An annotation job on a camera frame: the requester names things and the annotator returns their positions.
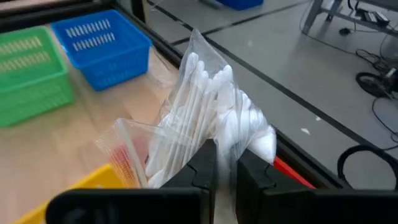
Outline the yellow plastic basket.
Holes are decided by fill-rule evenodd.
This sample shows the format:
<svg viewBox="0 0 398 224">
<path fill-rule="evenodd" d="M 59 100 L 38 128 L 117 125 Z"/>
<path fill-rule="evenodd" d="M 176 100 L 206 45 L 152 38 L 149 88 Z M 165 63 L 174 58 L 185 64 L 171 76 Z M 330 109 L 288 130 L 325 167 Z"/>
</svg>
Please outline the yellow plastic basket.
<svg viewBox="0 0 398 224">
<path fill-rule="evenodd" d="M 122 189 L 125 188 L 123 182 L 117 177 L 109 164 L 91 172 L 85 178 L 69 186 L 71 189 Z M 42 203 L 35 209 L 25 213 L 13 224 L 45 224 L 45 210 L 49 200 Z"/>
</svg>

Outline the green plastic basket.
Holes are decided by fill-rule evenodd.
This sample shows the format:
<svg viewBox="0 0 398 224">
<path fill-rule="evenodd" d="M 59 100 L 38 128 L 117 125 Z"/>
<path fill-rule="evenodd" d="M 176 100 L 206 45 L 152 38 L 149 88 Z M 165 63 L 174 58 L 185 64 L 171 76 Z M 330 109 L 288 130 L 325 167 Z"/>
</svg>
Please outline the green plastic basket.
<svg viewBox="0 0 398 224">
<path fill-rule="evenodd" d="M 72 103 L 68 74 L 46 27 L 0 34 L 0 127 Z"/>
</svg>

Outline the clear bag of white cotton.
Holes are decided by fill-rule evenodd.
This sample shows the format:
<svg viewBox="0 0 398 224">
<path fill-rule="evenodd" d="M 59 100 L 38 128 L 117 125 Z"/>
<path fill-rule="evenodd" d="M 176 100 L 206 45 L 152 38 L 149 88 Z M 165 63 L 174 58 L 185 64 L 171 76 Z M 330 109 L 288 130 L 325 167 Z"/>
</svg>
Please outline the clear bag of white cotton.
<svg viewBox="0 0 398 224">
<path fill-rule="evenodd" d="M 216 220 L 237 224 L 238 159 L 245 150 L 276 157 L 274 128 L 235 82 L 231 65 L 193 30 L 180 78 L 156 125 L 119 118 L 97 140 L 127 187 L 157 189 L 175 177 L 207 139 L 216 145 Z"/>
</svg>

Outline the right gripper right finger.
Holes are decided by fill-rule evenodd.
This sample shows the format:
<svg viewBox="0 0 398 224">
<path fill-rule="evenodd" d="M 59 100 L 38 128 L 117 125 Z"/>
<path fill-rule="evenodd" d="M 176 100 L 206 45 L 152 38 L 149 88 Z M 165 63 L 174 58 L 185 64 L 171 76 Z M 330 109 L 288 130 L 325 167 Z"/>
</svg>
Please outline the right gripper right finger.
<svg viewBox="0 0 398 224">
<path fill-rule="evenodd" d="M 398 193 L 311 189 L 247 150 L 238 160 L 238 224 L 398 224 Z"/>
</svg>

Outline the black power strip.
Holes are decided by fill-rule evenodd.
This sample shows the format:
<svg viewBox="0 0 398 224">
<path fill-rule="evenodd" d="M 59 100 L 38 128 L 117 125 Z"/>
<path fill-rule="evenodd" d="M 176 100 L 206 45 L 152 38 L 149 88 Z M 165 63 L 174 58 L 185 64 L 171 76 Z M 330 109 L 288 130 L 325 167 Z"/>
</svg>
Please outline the black power strip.
<svg viewBox="0 0 398 224">
<path fill-rule="evenodd" d="M 381 12 L 357 10 L 356 13 L 361 17 L 363 21 L 376 24 L 380 27 L 386 27 L 390 23 L 390 20 Z"/>
</svg>

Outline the blue plastic bin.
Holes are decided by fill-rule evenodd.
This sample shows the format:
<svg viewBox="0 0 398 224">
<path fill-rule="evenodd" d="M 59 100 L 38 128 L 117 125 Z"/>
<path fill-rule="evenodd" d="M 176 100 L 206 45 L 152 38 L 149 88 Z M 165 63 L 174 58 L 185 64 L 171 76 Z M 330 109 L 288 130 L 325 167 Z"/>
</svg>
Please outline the blue plastic bin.
<svg viewBox="0 0 398 224">
<path fill-rule="evenodd" d="M 250 9 L 252 7 L 260 6 L 264 3 L 264 0 L 216 0 L 216 1 L 237 11 Z"/>
</svg>

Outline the black aluminium table frame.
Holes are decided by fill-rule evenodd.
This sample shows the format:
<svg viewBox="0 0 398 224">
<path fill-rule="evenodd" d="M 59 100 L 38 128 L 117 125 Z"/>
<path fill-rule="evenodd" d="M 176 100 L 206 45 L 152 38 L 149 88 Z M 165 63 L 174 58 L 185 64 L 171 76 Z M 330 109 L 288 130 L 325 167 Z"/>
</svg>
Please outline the black aluminium table frame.
<svg viewBox="0 0 398 224">
<path fill-rule="evenodd" d="M 146 25 L 142 0 L 127 0 L 131 6 L 122 6 L 117 0 L 0 0 L 0 32 L 37 26 L 73 16 L 81 16 L 105 9 L 115 9 L 147 34 L 160 51 L 174 65 L 179 65 L 182 53 Z M 277 131 L 281 143 L 277 155 L 316 187 L 345 188 L 335 174 L 308 155 L 284 133 Z"/>
</svg>

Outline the grey metal table frame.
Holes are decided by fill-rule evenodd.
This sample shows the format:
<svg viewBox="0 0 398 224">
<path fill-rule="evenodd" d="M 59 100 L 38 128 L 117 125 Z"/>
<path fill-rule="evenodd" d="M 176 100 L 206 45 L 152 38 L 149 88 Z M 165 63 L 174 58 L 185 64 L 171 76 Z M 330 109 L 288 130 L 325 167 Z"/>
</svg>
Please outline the grey metal table frame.
<svg viewBox="0 0 398 224">
<path fill-rule="evenodd" d="M 357 20 L 351 16 L 342 14 L 338 11 L 338 8 L 340 7 L 341 3 L 343 0 L 330 0 L 331 5 L 329 8 L 324 8 L 323 7 L 323 2 L 324 0 L 312 0 L 312 6 L 310 7 L 310 10 L 308 12 L 307 18 L 304 22 L 303 25 L 303 33 L 308 34 L 309 30 L 311 29 L 311 26 L 313 25 L 315 19 L 317 16 L 321 13 L 326 13 L 327 14 L 327 20 L 330 21 L 332 20 L 335 16 L 339 17 L 341 19 L 354 22 L 356 24 L 377 30 L 379 32 L 385 33 L 387 35 L 391 35 L 394 37 L 398 38 L 398 29 L 393 29 L 393 28 L 388 28 L 388 27 L 380 27 L 375 24 L 372 24 L 370 22 L 365 22 L 361 20 Z M 377 6 L 380 8 L 387 9 L 389 11 L 395 11 L 398 12 L 398 0 L 357 0 L 359 2 L 363 2 L 366 4 L 370 4 L 373 6 Z"/>
</svg>

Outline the blue plastic basket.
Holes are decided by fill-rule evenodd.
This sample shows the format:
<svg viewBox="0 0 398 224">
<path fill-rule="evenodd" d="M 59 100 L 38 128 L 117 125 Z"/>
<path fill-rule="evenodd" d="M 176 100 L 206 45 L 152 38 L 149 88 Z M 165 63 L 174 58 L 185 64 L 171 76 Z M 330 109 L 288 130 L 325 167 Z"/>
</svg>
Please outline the blue plastic basket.
<svg viewBox="0 0 398 224">
<path fill-rule="evenodd" d="M 69 61 L 96 91 L 149 68 L 151 40 L 116 10 L 51 23 Z"/>
</svg>

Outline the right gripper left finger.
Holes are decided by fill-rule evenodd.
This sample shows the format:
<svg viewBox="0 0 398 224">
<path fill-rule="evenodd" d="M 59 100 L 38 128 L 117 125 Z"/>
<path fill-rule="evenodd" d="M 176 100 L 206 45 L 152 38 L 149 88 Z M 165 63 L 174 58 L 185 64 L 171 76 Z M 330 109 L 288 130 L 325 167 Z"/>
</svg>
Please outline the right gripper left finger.
<svg viewBox="0 0 398 224">
<path fill-rule="evenodd" d="M 74 189 L 53 198 L 46 224 L 212 224 L 216 145 L 208 139 L 158 189 Z"/>
</svg>

